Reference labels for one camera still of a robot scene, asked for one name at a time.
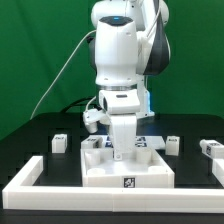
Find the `sticker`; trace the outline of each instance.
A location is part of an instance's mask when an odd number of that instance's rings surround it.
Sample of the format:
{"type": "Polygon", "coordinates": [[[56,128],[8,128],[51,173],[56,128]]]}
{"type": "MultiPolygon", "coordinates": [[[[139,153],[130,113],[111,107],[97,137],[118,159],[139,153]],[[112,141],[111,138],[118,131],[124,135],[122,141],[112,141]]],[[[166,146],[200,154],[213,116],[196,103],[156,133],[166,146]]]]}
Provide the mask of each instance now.
{"type": "Polygon", "coordinates": [[[106,145],[105,145],[106,148],[113,148],[113,145],[111,142],[106,142],[106,145]]]}
{"type": "Polygon", "coordinates": [[[209,145],[211,145],[211,146],[220,146],[219,143],[209,143],[209,145]]]}
{"type": "Polygon", "coordinates": [[[124,178],[124,188],[135,188],[135,178],[134,177],[124,178]]]}
{"type": "Polygon", "coordinates": [[[146,139],[145,139],[145,137],[138,137],[138,136],[136,136],[136,141],[137,142],[145,142],[146,139]]]}
{"type": "Polygon", "coordinates": [[[206,153],[210,156],[211,155],[211,147],[207,146],[206,153]]]}
{"type": "Polygon", "coordinates": [[[88,138],[87,141],[88,142],[94,142],[94,141],[96,141],[96,139],[95,138],[88,138]]]}
{"type": "Polygon", "coordinates": [[[135,146],[141,148],[141,147],[147,147],[147,144],[145,142],[137,142],[135,143],[135,146]]]}

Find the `white platform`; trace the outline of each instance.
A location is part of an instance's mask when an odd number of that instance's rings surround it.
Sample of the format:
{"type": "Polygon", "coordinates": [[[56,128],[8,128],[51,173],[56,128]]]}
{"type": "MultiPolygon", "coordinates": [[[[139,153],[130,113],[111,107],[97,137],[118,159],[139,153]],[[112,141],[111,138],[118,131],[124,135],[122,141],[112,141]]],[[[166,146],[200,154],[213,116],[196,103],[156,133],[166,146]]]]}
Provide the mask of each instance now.
{"type": "Polygon", "coordinates": [[[107,136],[90,136],[81,144],[82,182],[84,187],[173,188],[174,172],[156,152],[165,149],[160,136],[137,136],[136,148],[113,159],[107,136]]]}
{"type": "Polygon", "coordinates": [[[3,190],[4,209],[224,213],[224,191],[160,188],[34,187],[43,157],[34,156],[3,190]]]}

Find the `white cube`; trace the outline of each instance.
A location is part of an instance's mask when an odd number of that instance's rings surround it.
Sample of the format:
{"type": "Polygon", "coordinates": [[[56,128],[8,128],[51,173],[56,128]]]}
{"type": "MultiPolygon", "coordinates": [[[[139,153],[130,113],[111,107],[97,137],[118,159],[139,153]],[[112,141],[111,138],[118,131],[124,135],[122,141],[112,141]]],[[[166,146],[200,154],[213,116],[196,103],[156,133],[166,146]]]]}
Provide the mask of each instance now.
{"type": "Polygon", "coordinates": [[[166,155],[178,156],[179,155],[180,137],[167,136],[166,140],[166,155]]]}
{"type": "Polygon", "coordinates": [[[67,135],[57,134],[54,136],[52,142],[52,153],[65,153],[67,148],[67,135]]]}
{"type": "Polygon", "coordinates": [[[201,140],[202,153],[212,159],[224,158],[224,145],[215,140],[201,140]]]}

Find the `white cable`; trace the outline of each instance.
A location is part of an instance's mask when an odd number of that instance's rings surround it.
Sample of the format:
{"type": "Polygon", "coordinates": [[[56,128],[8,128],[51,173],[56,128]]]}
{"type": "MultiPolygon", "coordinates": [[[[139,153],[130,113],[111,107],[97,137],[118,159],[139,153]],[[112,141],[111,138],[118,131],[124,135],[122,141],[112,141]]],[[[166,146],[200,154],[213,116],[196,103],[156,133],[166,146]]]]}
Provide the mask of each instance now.
{"type": "Polygon", "coordinates": [[[157,20],[158,20],[158,18],[159,18],[159,14],[160,14],[160,12],[161,12],[161,0],[159,0],[158,11],[157,11],[156,17],[155,17],[155,19],[154,19],[154,21],[153,21],[153,23],[152,23],[152,26],[151,26],[151,27],[149,28],[149,30],[146,32],[146,36],[147,36],[147,37],[149,37],[150,33],[152,32],[152,29],[153,29],[153,27],[155,26],[155,24],[156,24],[156,22],[157,22],[157,20]]]}
{"type": "MultiPolygon", "coordinates": [[[[148,31],[145,31],[145,33],[146,33],[146,38],[149,38],[150,33],[152,32],[152,29],[154,28],[154,26],[155,26],[155,24],[156,24],[156,22],[157,22],[157,20],[158,20],[158,18],[159,18],[160,12],[161,12],[161,0],[159,0],[158,11],[157,11],[156,17],[155,17],[155,19],[154,19],[154,21],[153,21],[153,23],[152,23],[152,26],[148,29],[148,31]]],[[[141,54],[141,52],[142,52],[142,45],[139,46],[139,49],[138,49],[138,56],[141,54]]]]}
{"type": "Polygon", "coordinates": [[[94,96],[94,97],[87,103],[85,112],[88,111],[88,109],[89,109],[89,105],[90,105],[95,99],[96,99],[96,96],[94,96]]]}
{"type": "Polygon", "coordinates": [[[56,78],[54,79],[54,81],[52,82],[52,84],[50,85],[50,87],[47,89],[47,91],[44,93],[44,95],[41,97],[41,99],[39,100],[39,102],[37,103],[36,107],[33,110],[33,113],[30,117],[30,120],[34,117],[38,107],[40,106],[41,102],[43,101],[43,99],[46,97],[46,95],[49,93],[49,91],[52,89],[52,87],[54,86],[54,84],[56,83],[56,81],[58,80],[58,78],[61,76],[62,72],[65,70],[66,66],[68,65],[68,63],[70,62],[70,60],[73,58],[74,54],[76,53],[76,51],[78,50],[78,48],[80,47],[80,45],[82,44],[82,42],[92,33],[95,33],[96,30],[93,30],[89,33],[87,33],[82,40],[79,42],[79,44],[76,46],[75,50],[72,52],[71,56],[68,58],[68,60],[66,61],[66,63],[64,64],[64,66],[62,67],[62,69],[60,70],[60,72],[58,73],[58,75],[56,76],[56,78]]]}

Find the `cable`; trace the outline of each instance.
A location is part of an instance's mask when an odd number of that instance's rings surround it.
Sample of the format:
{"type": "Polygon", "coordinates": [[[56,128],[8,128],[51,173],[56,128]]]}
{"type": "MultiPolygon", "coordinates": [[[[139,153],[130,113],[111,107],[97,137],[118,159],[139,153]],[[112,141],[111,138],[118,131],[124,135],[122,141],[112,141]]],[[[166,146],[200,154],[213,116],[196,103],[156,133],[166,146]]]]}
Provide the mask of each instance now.
{"type": "Polygon", "coordinates": [[[159,18],[159,15],[160,15],[160,12],[161,12],[161,0],[159,0],[159,7],[158,7],[158,11],[157,11],[157,14],[156,14],[156,17],[152,23],[152,26],[150,27],[150,29],[146,32],[146,36],[149,37],[150,33],[152,32],[152,29],[153,27],[155,26],[158,18],[159,18]]]}
{"type": "Polygon", "coordinates": [[[67,110],[69,110],[70,108],[74,107],[74,106],[82,106],[82,104],[79,104],[83,101],[86,101],[86,100],[91,100],[93,97],[86,97],[86,98],[81,98],[79,100],[76,100],[75,102],[69,104],[67,107],[65,107],[64,109],[62,109],[60,111],[60,113],[66,113],[67,110]]]}
{"type": "Polygon", "coordinates": [[[86,110],[85,111],[88,111],[88,108],[89,108],[89,105],[96,99],[96,96],[94,96],[89,102],[88,104],[86,105],[86,110]]]}
{"type": "Polygon", "coordinates": [[[68,63],[70,62],[70,60],[73,58],[74,54],[76,53],[76,51],[78,50],[78,48],[80,47],[80,45],[83,43],[83,41],[92,33],[95,33],[96,30],[93,30],[89,33],[87,33],[82,40],[79,42],[79,44],[76,46],[75,50],[72,52],[71,56],[68,58],[68,60],[65,62],[64,66],[62,67],[62,69],[60,70],[60,72],[58,73],[58,75],[56,76],[56,78],[54,79],[54,81],[52,82],[52,84],[50,85],[50,87],[47,89],[47,91],[44,93],[44,95],[41,97],[41,99],[39,100],[39,102],[37,103],[36,107],[33,110],[33,113],[30,117],[30,120],[33,119],[38,107],[40,106],[41,102],[43,101],[43,99],[46,97],[46,95],[50,92],[50,90],[52,89],[52,87],[54,86],[54,84],[56,83],[56,81],[58,80],[58,78],[61,76],[62,72],[65,70],[66,66],[68,65],[68,63]]]}

